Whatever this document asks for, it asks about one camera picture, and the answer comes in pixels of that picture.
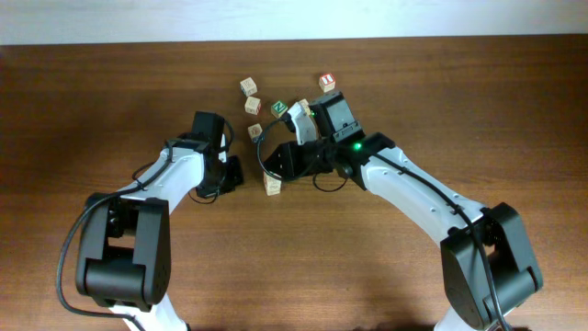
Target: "wooden block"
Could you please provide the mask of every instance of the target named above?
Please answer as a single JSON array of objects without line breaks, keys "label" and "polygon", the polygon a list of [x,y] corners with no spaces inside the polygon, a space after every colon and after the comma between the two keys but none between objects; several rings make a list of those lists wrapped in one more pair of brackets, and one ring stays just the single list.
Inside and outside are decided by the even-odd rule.
[{"label": "wooden block", "polygon": [[259,113],[259,109],[261,109],[261,100],[257,97],[247,97],[247,101],[245,102],[245,111],[257,115]]},{"label": "wooden block", "polygon": [[257,85],[255,84],[254,80],[249,77],[241,82],[241,90],[245,93],[246,96],[251,96],[257,93]]},{"label": "wooden block", "polygon": [[319,78],[319,86],[323,93],[327,93],[334,89],[334,77],[332,74],[324,74]]},{"label": "wooden block", "polygon": [[255,124],[247,128],[247,132],[249,132],[249,137],[251,138],[251,141],[257,143],[257,138],[259,138],[261,132],[263,132],[263,129],[261,128],[261,125]]},{"label": "wooden block", "polygon": [[267,175],[264,171],[264,186],[266,187],[266,194],[268,196],[273,196],[279,194],[279,191],[282,187],[282,182],[275,178],[272,178]]},{"label": "wooden block", "polygon": [[309,107],[309,102],[306,99],[302,99],[298,103],[300,103],[302,108],[304,108],[304,112],[306,113],[306,115],[308,115],[308,116],[312,115],[311,108]]},{"label": "wooden block", "polygon": [[288,106],[286,106],[286,104],[282,101],[278,101],[272,106],[272,115],[274,115],[277,119],[284,115],[286,111],[288,111]]}]

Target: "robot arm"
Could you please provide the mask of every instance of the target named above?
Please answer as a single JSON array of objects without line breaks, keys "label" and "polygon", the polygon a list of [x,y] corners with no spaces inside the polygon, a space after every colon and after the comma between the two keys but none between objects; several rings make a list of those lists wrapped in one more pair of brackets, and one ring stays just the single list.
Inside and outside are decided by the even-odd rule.
[{"label": "robot arm", "polygon": [[[95,193],[86,203],[94,210],[80,238],[76,288],[99,306],[132,316],[124,319],[131,330],[188,329],[166,294],[169,215],[192,188],[201,198],[216,199],[243,183],[238,158],[227,159],[224,125],[216,114],[197,112],[192,131],[168,141],[157,161],[119,191],[129,193],[98,206],[106,195]],[[113,242],[125,235],[134,236],[133,248]]]},{"label": "robot arm", "polygon": [[[392,140],[381,133],[366,135],[341,92],[310,103],[320,139],[312,139],[308,132],[316,129],[309,128],[310,118],[300,115],[299,108],[295,105],[282,119],[297,133],[297,141],[280,144],[262,167],[286,181],[336,170],[417,223],[441,248],[452,306],[436,331],[486,330],[503,318],[496,313],[500,310],[494,299],[508,313],[541,289],[535,254],[520,216],[510,206],[489,209],[464,198],[412,163]],[[300,134],[299,128],[306,133]],[[482,256],[481,244],[493,245],[494,252]],[[489,284],[495,289],[493,297]]]}]

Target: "wood grain surface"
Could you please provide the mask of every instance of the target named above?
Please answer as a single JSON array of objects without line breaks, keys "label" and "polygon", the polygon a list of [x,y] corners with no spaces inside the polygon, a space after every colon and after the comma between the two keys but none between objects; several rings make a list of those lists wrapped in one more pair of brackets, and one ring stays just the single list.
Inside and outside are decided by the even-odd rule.
[{"label": "wood grain surface", "polygon": [[[457,192],[523,215],[545,288],[512,325],[588,325],[588,36],[154,43],[1,49],[0,329],[124,330],[67,313],[62,241],[95,191],[130,183],[164,139],[213,110],[237,133],[245,184],[171,218],[168,293],[197,330],[398,330],[446,312],[440,254],[386,201],[307,178],[267,197],[246,128],[321,94],[331,72],[368,132]],[[259,116],[239,82],[256,81]],[[293,136],[272,132],[267,155]],[[321,178],[334,187],[336,177]],[[77,239],[65,266],[74,289]]]}]

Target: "cable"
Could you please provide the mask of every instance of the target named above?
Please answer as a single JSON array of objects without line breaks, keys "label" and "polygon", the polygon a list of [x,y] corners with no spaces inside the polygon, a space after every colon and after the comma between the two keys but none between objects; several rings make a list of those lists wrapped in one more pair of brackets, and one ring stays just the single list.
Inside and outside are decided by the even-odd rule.
[{"label": "cable", "polygon": [[265,131],[263,131],[263,132],[261,133],[261,135],[259,135],[259,137],[257,138],[257,162],[259,162],[259,165],[261,166],[261,168],[262,168],[262,169],[264,169],[264,172],[265,172],[265,173],[266,173],[268,176],[272,177],[273,179],[277,179],[277,180],[279,180],[279,181],[285,182],[285,183],[286,183],[286,182],[290,182],[290,181],[294,181],[294,180],[297,180],[297,179],[300,179],[300,178],[302,178],[302,177],[306,176],[306,174],[308,174],[308,173],[309,173],[309,171],[311,171],[311,170],[312,170],[312,168],[313,168],[313,167],[316,165],[316,163],[318,162],[318,160],[319,160],[319,157],[321,156],[321,153],[322,153],[322,151],[324,151],[324,150],[325,150],[327,147],[329,147],[329,146],[330,146],[330,144],[328,144],[328,143],[326,143],[325,145],[323,145],[323,146],[322,146],[322,147],[319,149],[319,151],[317,152],[316,159],[314,159],[314,160],[313,160],[313,161],[312,161],[312,162],[311,162],[311,163],[310,163],[310,164],[309,164],[309,165],[308,165],[306,168],[304,168],[304,169],[303,169],[303,170],[302,170],[302,171],[301,171],[299,174],[297,174],[297,175],[296,175],[296,176],[294,176],[294,177],[280,177],[280,176],[277,176],[277,175],[274,175],[273,173],[271,173],[269,170],[267,170],[267,169],[266,169],[266,167],[264,166],[264,163],[261,161],[261,142],[262,142],[263,140],[265,140],[265,139],[266,139],[266,134],[267,134],[267,133],[268,133],[268,132],[271,130],[271,128],[272,128],[274,125],[276,125],[276,124],[280,123],[281,121],[286,121],[286,120],[285,120],[285,117],[286,117],[287,115],[284,115],[284,116],[282,116],[281,118],[279,118],[279,119],[277,119],[277,120],[274,120],[273,122],[269,123],[269,125],[267,125],[267,127],[266,127],[266,130],[265,130]]},{"label": "cable", "polygon": [[445,193],[443,193],[443,191],[441,191],[438,187],[433,185],[428,180],[415,174],[407,167],[397,165],[394,162],[392,162],[391,160],[389,160],[386,157],[384,157],[380,154],[377,154],[377,153],[368,153],[368,152],[363,152],[363,153],[369,154],[370,156],[374,156],[374,157],[378,158],[379,160],[383,161],[384,163],[388,164],[389,166],[392,166],[392,167],[396,168],[397,170],[400,170],[403,174],[406,174],[406,175],[418,180],[419,182],[425,184],[432,191],[434,191],[437,195],[439,195],[439,197],[441,197],[441,199],[443,199],[449,207],[451,207],[457,214],[459,214],[459,216],[463,219],[463,221],[468,226],[469,233],[471,234],[471,237],[474,240],[474,244],[476,245],[476,247],[478,248],[478,251],[480,252],[481,262],[482,262],[482,265],[484,266],[484,271],[486,273],[486,280],[488,281],[488,287],[490,288],[490,295],[492,297],[492,302],[494,304],[494,312],[496,313],[496,316],[498,318],[498,322],[499,322],[501,328],[503,329],[503,331],[511,331],[511,327],[508,325],[508,323],[506,323],[506,320],[504,319],[503,312],[500,307],[500,303],[498,301],[498,294],[496,292],[496,286],[494,284],[494,278],[492,276],[492,271],[490,269],[490,262],[488,261],[488,257],[486,256],[486,251],[484,250],[484,246],[483,246],[480,238],[475,234],[473,223],[469,219],[468,215],[466,215],[466,213],[460,208],[460,206],[457,205],[455,202],[453,202],[453,200],[450,199]]},{"label": "cable", "polygon": [[130,177],[132,178],[133,181],[137,182],[137,185],[139,186],[139,188],[141,190],[145,190],[145,186],[143,185],[143,183],[140,182],[140,180],[137,178],[137,175],[139,175],[139,173],[143,170],[145,170],[146,168],[153,166],[155,164],[155,162],[150,162],[146,165],[141,165],[139,167],[139,169],[135,170],[135,172],[132,173],[132,175],[130,175]]},{"label": "cable", "polygon": [[319,191],[325,192],[325,193],[333,193],[338,191],[339,189],[343,188],[345,186],[345,184],[347,184],[347,179],[349,179],[349,177],[347,177],[345,179],[345,181],[343,182],[343,184],[341,184],[338,188],[335,189],[324,189],[324,188],[320,188],[317,183],[316,183],[316,177],[320,175],[320,174],[314,174],[314,176],[312,176],[312,185],[314,185],[314,187],[316,187],[316,189],[318,189]]},{"label": "cable", "polygon": [[187,192],[187,195],[196,203],[199,204],[213,204],[214,201],[217,200],[217,198],[219,197],[219,191],[217,190],[216,194],[214,195],[214,197],[212,197],[212,201],[198,201],[196,200],[194,197],[192,197],[192,194],[190,193],[190,191]]},{"label": "cable", "polygon": [[[65,257],[67,255],[67,250],[69,249],[69,246],[72,243],[72,240],[74,239],[74,235],[77,232],[77,229],[80,227],[80,225],[85,224],[86,218],[88,217],[88,215],[90,215],[98,206],[102,205],[103,203],[106,203],[107,201],[110,201],[112,199],[118,198],[123,195],[135,193],[137,191],[142,190],[143,187],[149,186],[149,184],[153,183],[154,180],[156,178],[158,178],[165,171],[165,169],[173,162],[174,150],[168,141],[165,142],[165,147],[167,147],[167,150],[168,150],[167,159],[165,159],[165,163],[155,172],[155,174],[153,174],[153,176],[151,176],[147,180],[145,180],[144,183],[137,184],[137,186],[135,188],[127,188],[127,189],[123,189],[123,190],[120,190],[120,191],[117,191],[114,193],[109,193],[109,194],[105,195],[104,197],[98,199],[92,205],[90,205],[89,207],[84,209],[84,211],[82,211],[80,216],[78,216],[78,218],[75,220],[75,223],[73,223],[72,228],[70,229],[69,233],[65,237],[65,241],[63,242],[62,250],[61,250],[61,253],[59,256],[59,262],[57,263],[57,277],[55,279],[55,288],[57,291],[57,298],[59,299],[59,302],[62,304],[63,308],[65,308],[67,311],[74,313],[74,314],[80,314],[82,316],[123,318],[123,319],[126,319],[129,322],[133,323],[135,325],[135,327],[137,327],[137,329],[139,329],[140,331],[145,331],[145,329],[141,326],[139,321],[137,321],[135,319],[135,316],[133,316],[133,315],[91,312],[91,311],[82,310],[82,309],[75,308],[75,307],[71,306],[67,302],[67,300],[65,300],[65,296],[63,295],[62,275],[63,275],[63,266],[65,264]],[[140,172],[141,170],[142,169],[139,169],[133,175],[136,176],[136,174],[138,172]]]}]

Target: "white wall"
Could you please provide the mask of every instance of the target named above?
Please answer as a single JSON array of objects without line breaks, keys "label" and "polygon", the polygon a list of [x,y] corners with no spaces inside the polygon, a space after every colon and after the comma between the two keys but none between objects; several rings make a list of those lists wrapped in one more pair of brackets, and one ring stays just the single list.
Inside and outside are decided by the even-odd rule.
[{"label": "white wall", "polygon": [[0,0],[0,44],[588,32],[588,0]]}]

